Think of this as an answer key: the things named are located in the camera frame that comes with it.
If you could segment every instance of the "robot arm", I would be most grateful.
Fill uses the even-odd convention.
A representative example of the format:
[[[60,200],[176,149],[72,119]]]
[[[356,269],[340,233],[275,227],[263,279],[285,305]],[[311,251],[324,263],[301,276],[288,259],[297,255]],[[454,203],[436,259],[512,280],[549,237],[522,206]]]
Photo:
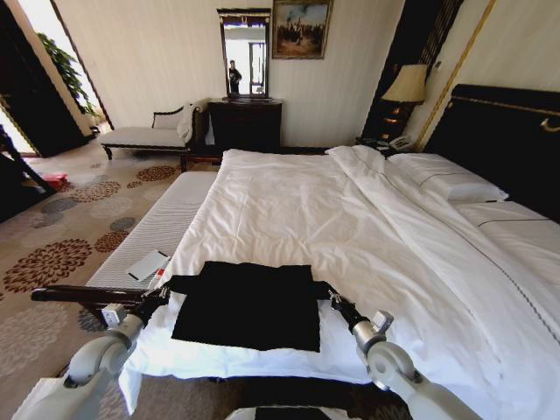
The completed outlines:
[[[340,311],[356,339],[357,352],[367,373],[380,389],[392,389],[409,406],[416,419],[480,420],[449,389],[430,382],[414,368],[410,356],[397,344],[388,343],[385,332],[393,317],[378,311],[373,322],[362,317],[354,304],[331,292],[332,308]]]
[[[25,420],[96,419],[107,386],[121,372],[152,313],[167,304],[169,294],[165,287],[144,293],[142,303],[119,325],[86,343],[70,360],[64,378],[29,408]]]

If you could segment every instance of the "mirror frame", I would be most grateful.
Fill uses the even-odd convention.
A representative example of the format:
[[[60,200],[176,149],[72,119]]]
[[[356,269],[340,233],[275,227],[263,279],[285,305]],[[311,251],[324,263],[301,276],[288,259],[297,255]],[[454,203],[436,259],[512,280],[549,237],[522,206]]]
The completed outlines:
[[[269,99],[269,65],[270,65],[270,20],[272,19],[272,10],[269,8],[252,8],[252,9],[218,9],[220,16],[220,35],[221,35],[221,53],[224,59],[224,71],[226,75],[226,92],[228,98],[255,98]],[[264,19],[264,43],[266,44],[266,66],[264,69],[264,93],[263,94],[237,94],[231,95],[229,91],[229,74],[228,74],[228,56],[226,55],[226,33],[224,32],[224,22],[222,15],[262,15],[268,14]]]

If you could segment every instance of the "chaise lounge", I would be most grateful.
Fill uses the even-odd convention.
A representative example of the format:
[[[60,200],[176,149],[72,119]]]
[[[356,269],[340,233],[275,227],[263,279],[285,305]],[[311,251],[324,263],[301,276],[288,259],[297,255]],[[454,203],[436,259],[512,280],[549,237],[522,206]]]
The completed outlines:
[[[98,142],[113,158],[111,148],[145,151],[177,151],[181,171],[186,171],[186,155],[195,144],[203,144],[208,132],[207,100],[188,102],[171,112],[154,112],[149,127],[123,127],[99,137]]]

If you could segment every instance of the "black headboard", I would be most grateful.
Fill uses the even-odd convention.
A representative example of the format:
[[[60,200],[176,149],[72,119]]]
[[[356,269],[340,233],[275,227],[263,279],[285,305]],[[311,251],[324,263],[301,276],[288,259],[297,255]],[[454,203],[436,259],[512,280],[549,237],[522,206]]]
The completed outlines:
[[[457,85],[424,152],[560,222],[560,93]]]

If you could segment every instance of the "carpet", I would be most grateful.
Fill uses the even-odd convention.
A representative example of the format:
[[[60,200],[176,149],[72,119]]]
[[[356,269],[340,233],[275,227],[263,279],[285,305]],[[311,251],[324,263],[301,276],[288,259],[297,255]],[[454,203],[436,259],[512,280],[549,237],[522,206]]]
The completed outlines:
[[[40,377],[61,375],[72,355],[103,330],[78,304],[32,302],[30,291],[85,284],[180,174],[176,154],[114,150],[108,161],[94,143],[28,163],[38,173],[67,172],[69,182],[0,224],[0,418],[11,417]],[[309,378],[145,377],[138,401],[134,419],[223,420],[241,407],[295,404],[340,408],[369,420],[410,420],[402,400],[374,385]],[[129,418],[116,382],[98,418]]]

